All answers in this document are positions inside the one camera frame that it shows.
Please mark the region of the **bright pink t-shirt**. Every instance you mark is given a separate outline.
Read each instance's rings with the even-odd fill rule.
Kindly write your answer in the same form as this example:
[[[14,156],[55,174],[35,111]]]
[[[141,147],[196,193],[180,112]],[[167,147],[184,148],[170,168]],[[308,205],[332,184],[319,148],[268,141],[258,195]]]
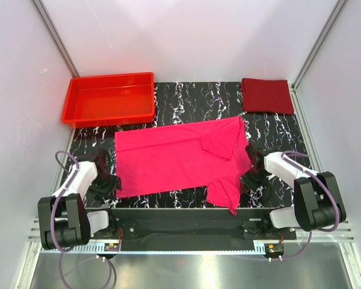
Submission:
[[[207,202],[236,215],[247,145],[240,116],[116,132],[116,197],[206,187]]]

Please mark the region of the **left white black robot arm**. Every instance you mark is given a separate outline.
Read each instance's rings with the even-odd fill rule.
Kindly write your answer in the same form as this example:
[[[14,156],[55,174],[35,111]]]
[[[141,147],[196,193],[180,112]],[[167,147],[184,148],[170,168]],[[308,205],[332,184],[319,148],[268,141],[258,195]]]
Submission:
[[[37,204],[42,248],[68,252],[86,245],[96,234],[121,237],[122,229],[109,208],[87,211],[84,205],[87,193],[102,198],[122,188],[120,177],[108,172],[109,152],[100,148],[96,154],[75,158],[67,151],[58,151],[55,160],[67,178],[55,193]]]

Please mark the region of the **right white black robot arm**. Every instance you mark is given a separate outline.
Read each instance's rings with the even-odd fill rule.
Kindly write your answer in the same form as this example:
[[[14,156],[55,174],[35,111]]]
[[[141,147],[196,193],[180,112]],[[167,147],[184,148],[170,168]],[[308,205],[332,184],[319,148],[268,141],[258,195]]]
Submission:
[[[251,144],[245,151],[251,169],[240,177],[244,189],[255,191],[266,186],[269,178],[275,176],[294,192],[293,206],[270,211],[267,220],[261,223],[265,237],[276,238],[283,228],[333,232],[346,221],[347,214],[335,175],[309,169],[293,159],[307,158],[308,155],[270,148],[256,150]]]

